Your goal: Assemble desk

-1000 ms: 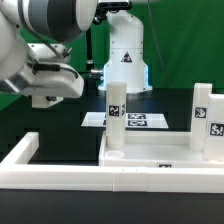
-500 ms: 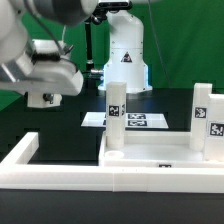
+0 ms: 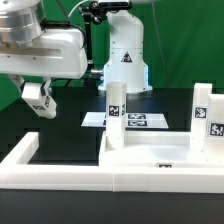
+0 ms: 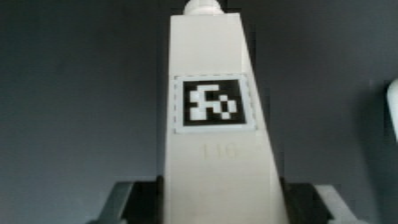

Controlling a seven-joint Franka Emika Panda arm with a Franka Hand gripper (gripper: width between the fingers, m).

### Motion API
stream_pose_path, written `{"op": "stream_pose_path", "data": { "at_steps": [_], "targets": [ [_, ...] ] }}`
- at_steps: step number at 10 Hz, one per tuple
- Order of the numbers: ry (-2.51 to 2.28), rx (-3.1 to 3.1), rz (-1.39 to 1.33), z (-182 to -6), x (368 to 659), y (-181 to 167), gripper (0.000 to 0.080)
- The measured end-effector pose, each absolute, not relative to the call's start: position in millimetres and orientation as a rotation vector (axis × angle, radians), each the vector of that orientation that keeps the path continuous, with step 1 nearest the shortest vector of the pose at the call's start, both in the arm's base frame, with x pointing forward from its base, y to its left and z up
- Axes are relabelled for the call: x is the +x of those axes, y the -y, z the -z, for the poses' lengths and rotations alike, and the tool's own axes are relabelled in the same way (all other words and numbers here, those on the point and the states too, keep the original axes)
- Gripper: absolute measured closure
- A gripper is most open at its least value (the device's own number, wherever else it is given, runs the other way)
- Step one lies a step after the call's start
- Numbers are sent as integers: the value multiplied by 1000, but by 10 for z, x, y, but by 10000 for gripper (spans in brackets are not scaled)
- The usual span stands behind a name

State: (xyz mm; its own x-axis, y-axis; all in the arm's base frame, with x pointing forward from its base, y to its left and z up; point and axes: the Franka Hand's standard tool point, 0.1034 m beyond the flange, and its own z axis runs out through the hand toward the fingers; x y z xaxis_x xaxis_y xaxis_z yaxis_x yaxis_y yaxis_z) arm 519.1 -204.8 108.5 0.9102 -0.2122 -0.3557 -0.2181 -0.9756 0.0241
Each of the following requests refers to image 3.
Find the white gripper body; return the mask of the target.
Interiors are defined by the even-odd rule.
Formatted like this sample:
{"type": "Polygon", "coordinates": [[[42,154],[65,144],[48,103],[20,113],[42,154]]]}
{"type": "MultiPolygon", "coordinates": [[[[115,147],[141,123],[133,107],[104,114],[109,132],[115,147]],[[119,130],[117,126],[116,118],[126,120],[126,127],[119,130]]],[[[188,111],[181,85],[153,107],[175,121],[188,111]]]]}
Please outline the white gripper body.
{"type": "Polygon", "coordinates": [[[47,29],[25,49],[0,45],[0,73],[79,79],[87,69],[80,30],[47,29]]]}

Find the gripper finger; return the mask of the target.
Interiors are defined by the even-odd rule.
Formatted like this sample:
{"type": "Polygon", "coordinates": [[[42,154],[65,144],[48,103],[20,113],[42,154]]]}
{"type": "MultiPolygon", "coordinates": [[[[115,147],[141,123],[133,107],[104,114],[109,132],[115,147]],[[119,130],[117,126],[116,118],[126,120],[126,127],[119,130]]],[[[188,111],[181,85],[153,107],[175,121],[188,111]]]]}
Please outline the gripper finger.
{"type": "Polygon", "coordinates": [[[23,91],[23,86],[25,84],[25,80],[20,75],[9,74],[8,78],[10,81],[18,88],[19,92],[23,91]]]}
{"type": "Polygon", "coordinates": [[[51,85],[51,79],[50,78],[45,78],[44,82],[41,85],[40,91],[42,96],[50,96],[52,89],[50,87],[51,85]]]}

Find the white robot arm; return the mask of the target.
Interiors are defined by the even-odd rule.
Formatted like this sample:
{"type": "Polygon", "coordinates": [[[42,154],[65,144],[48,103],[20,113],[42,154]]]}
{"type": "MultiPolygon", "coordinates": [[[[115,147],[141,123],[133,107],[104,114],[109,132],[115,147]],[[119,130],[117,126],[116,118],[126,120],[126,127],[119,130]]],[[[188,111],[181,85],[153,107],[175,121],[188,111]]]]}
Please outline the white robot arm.
{"type": "MultiPolygon", "coordinates": [[[[101,91],[111,81],[127,83],[127,92],[150,90],[143,61],[141,20],[129,10],[153,0],[84,0],[80,14],[90,25],[110,26],[109,60],[101,91]]],[[[90,31],[70,21],[46,18],[43,0],[0,0],[0,73],[79,79],[90,69],[90,31]]]]}

